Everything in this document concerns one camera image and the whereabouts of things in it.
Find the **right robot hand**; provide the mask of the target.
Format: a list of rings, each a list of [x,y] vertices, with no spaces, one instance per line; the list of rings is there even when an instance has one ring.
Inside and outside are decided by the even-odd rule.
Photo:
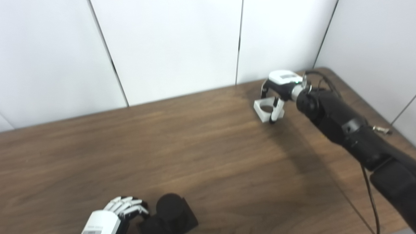
[[[300,76],[292,71],[278,70],[269,73],[268,78],[261,86],[261,99],[267,97],[270,89],[278,95],[272,103],[273,111],[269,117],[270,124],[275,124],[279,118],[283,117],[285,102],[296,102],[299,93],[306,88],[306,85],[306,76]]]

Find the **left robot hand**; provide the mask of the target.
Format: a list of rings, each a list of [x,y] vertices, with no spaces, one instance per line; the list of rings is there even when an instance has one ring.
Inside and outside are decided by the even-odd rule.
[[[148,204],[134,196],[117,196],[102,209],[93,211],[82,234],[126,234],[130,221],[140,216],[150,218]]]

